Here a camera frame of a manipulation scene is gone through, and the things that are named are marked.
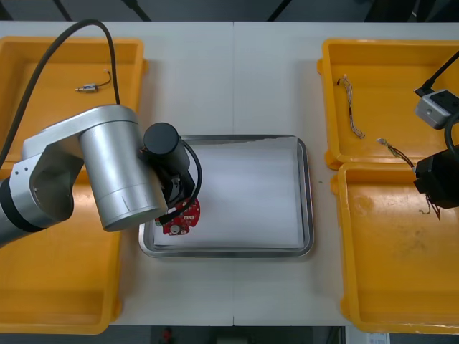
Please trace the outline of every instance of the red circuit board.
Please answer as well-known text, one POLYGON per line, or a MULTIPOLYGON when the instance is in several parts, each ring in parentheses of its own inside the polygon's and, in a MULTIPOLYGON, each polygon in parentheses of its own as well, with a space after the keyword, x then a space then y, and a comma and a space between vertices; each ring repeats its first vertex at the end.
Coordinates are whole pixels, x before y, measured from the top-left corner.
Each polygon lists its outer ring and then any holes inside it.
MULTIPOLYGON (((177 209, 184 207, 188 200, 176 206, 177 209)), ((185 235, 189 233, 189 227, 194 227, 199 221, 201 214, 201 206, 199 201, 196 200, 193 204, 183 213, 178 215, 175 219, 163 225, 163 234, 168 235, 185 235)))

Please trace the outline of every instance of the silver cylindrical joint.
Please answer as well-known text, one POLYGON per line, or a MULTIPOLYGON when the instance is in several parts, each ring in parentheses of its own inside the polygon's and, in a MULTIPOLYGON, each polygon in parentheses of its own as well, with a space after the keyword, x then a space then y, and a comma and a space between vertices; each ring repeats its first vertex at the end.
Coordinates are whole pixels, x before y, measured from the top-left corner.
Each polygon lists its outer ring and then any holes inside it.
POLYGON ((80 136, 80 144, 106 231, 138 226, 165 214, 158 178, 137 157, 143 146, 137 123, 97 125, 80 136))

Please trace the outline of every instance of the orange plastic bin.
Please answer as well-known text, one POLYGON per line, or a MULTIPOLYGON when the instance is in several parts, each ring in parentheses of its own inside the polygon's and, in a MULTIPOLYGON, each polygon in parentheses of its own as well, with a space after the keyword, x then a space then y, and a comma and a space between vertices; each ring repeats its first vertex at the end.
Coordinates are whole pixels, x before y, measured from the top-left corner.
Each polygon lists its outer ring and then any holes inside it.
MULTIPOLYGON (((0 142, 38 60, 53 38, 0 39, 0 142)), ((137 111, 143 43, 114 39, 121 103, 137 111)), ((0 171, 11 173, 24 139, 98 105, 115 102, 113 84, 96 93, 75 88, 108 79, 105 39, 68 39, 43 70, 0 171)), ((120 234, 103 231, 85 169, 73 188, 75 210, 57 226, 0 249, 0 333, 97 334, 120 313, 120 234)))
POLYGON ((459 333, 459 210, 427 212, 408 166, 345 163, 341 311, 365 332, 459 333))
MULTIPOLYGON (((384 146, 385 138, 413 161, 445 149, 443 132, 433 130, 415 114, 419 97, 414 89, 459 50, 459 41, 404 41, 390 39, 327 39, 318 62, 326 109, 328 152, 326 163, 400 163, 384 146), (361 140, 351 130, 344 86, 352 83, 352 110, 361 140)), ((435 82, 435 89, 459 94, 459 63, 435 82)), ((459 128, 453 128, 459 140, 459 128)))

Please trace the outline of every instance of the white paper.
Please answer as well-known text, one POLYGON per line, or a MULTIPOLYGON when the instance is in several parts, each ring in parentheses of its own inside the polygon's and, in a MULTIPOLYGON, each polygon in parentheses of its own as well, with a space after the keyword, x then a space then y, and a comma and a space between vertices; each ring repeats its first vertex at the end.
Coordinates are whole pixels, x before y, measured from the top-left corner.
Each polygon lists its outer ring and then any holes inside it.
MULTIPOLYGON (((156 227, 155 245, 166 245, 164 249, 303 246, 296 138, 193 149, 203 173, 199 223, 181 236, 164 235, 156 227)), ((192 159, 190 172, 196 180, 192 159)))

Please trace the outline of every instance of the tray rim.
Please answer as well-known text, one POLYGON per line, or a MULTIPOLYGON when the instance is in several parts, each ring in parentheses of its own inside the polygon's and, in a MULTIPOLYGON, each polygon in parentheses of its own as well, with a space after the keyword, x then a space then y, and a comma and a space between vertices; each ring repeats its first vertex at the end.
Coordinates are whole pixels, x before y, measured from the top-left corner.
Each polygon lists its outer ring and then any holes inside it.
POLYGON ((313 230, 313 209, 311 199, 311 179, 309 176, 308 155, 304 142, 294 135, 189 135, 182 136, 186 141, 203 141, 203 140, 219 140, 219 141, 253 141, 264 140, 269 138, 296 138, 298 142, 298 150, 301 149, 302 165, 298 161, 298 171, 300 172, 301 189, 301 217, 303 220, 303 233, 308 233, 309 240, 306 242, 304 236, 304 247, 300 249, 241 249, 240 251, 232 251, 231 248, 221 250, 205 250, 205 249, 167 249, 156 250, 150 248, 146 243, 146 224, 139 226, 138 242, 143 253, 150 257, 206 257, 206 258, 275 258, 275 257, 301 257, 307 254, 314 243, 313 230))

